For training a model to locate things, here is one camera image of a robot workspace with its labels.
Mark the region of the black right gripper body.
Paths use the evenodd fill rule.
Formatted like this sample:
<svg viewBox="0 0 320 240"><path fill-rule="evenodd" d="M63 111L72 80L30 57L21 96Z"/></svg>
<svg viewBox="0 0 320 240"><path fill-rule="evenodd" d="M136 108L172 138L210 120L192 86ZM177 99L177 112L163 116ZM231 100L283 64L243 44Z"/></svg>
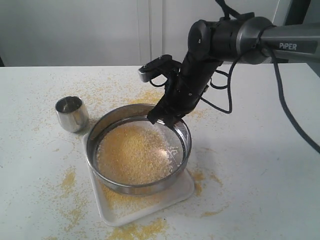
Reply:
<svg viewBox="0 0 320 240"><path fill-rule="evenodd" d="M157 118L182 118L198 104L209 81L209 72L197 69L188 74L165 73L167 87L156 105Z"/></svg>

